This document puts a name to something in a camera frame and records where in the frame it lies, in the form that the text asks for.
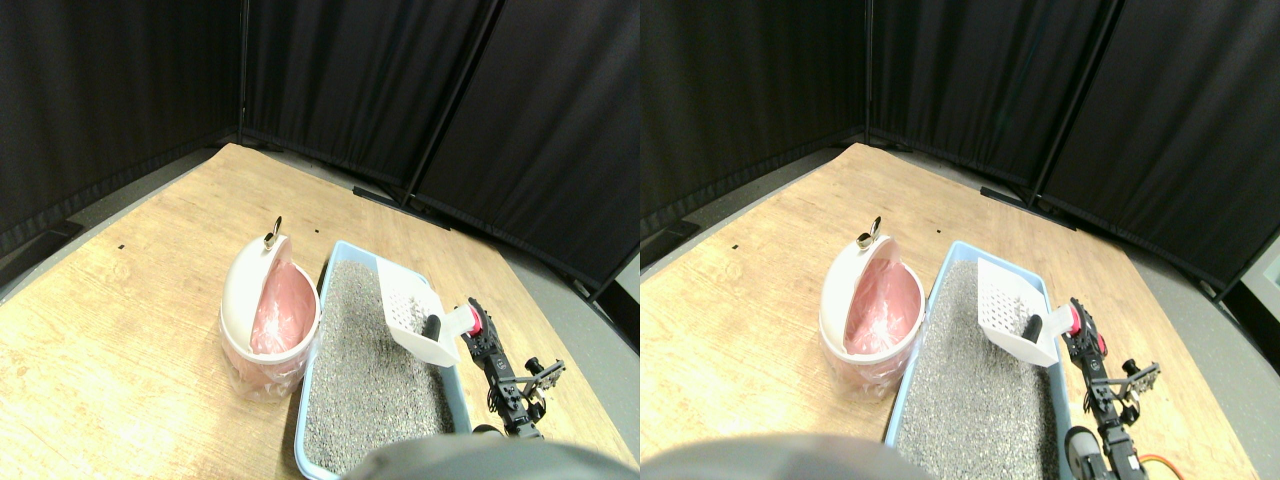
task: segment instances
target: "orange wire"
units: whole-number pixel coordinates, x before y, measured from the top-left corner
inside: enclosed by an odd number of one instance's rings
[[[1155,453],[1147,453],[1144,456],[1138,457],[1138,463],[1147,463],[1147,462],[1160,462],[1160,463],[1164,463],[1166,467],[1169,467],[1169,470],[1171,470],[1174,472],[1174,476],[1176,476],[1178,480],[1184,480],[1183,479],[1183,472],[1178,471],[1178,467],[1175,467],[1174,463],[1169,461],[1169,458],[1161,457],[1161,456],[1155,454]]]

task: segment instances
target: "plastic bag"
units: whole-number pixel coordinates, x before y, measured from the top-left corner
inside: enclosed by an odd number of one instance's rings
[[[854,302],[849,306],[845,349],[854,355],[873,355],[906,338],[920,312],[916,292],[915,279],[902,262],[887,259],[867,262]]]
[[[250,352],[253,356],[274,356],[297,347],[311,332],[316,321],[316,296],[311,280],[292,261],[289,239],[282,239],[283,248],[271,264],[262,293],[259,296],[253,329],[250,334]],[[255,402],[278,402],[287,398],[302,383],[306,361],[312,342],[285,358],[265,361],[241,356],[223,333],[223,352],[232,364],[232,388],[241,397]]]
[[[838,394],[878,401],[896,390],[911,357],[911,344],[899,344],[913,333],[924,308],[919,280],[901,261],[872,259],[863,270],[849,306],[844,346],[859,360],[824,348]],[[897,348],[897,353],[886,352]]]
[[[297,355],[291,356],[280,364],[265,365],[242,357],[232,348],[227,335],[223,338],[223,352],[232,367],[232,389],[241,397],[253,402],[279,402],[288,398],[302,384],[302,375],[306,372],[307,357],[316,342],[302,348]]]
[[[311,284],[283,255],[266,275],[253,317],[250,348],[255,355],[280,353],[297,347],[311,329],[316,305]]]

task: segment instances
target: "wooden table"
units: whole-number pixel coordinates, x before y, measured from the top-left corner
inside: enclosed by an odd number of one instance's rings
[[[447,306],[479,298],[512,360],[568,365],[539,424],[547,438],[635,466],[493,247],[229,145],[0,306],[0,476],[300,476],[297,396],[237,397],[218,330],[232,259],[278,215],[312,278],[346,239],[422,273]],[[502,425],[483,371],[467,361],[460,372],[472,424]]]
[[[641,460],[672,447],[765,431],[882,439],[893,396],[835,397],[820,353],[818,303],[832,260],[883,215],[881,232],[931,289],[963,239],[1038,273],[1056,307],[1079,298],[1119,374],[1129,357],[1162,372],[1128,430],[1188,477],[1256,477],[1199,369],[1117,246],[855,145],[724,225],[641,284]],[[1068,366],[1075,425],[1079,370]],[[1152,476],[1167,472],[1152,467]]]

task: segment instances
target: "white litter scoop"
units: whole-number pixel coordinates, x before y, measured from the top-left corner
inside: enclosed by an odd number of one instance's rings
[[[1059,362],[1057,337],[1071,328],[1071,307],[1046,311],[1044,296],[1024,278],[978,260],[978,324],[987,339],[1038,366]]]
[[[461,360],[456,338],[480,332],[480,314],[463,305],[444,314],[440,296],[412,270],[378,259],[383,312],[392,338],[417,360],[451,367]]]

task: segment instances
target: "black cloth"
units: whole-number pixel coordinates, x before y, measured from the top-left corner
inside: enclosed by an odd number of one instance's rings
[[[246,134],[408,187],[485,4],[251,1]]]
[[[239,10],[0,3],[0,255],[234,129]]]
[[[1280,225],[1277,45],[1277,3],[1125,3],[1046,200],[1226,287]]]
[[[877,1],[872,133],[1032,186],[1102,3]]]
[[[861,132],[861,1],[643,9],[643,236]]]
[[[599,288],[639,244],[639,5],[508,1],[419,198]]]

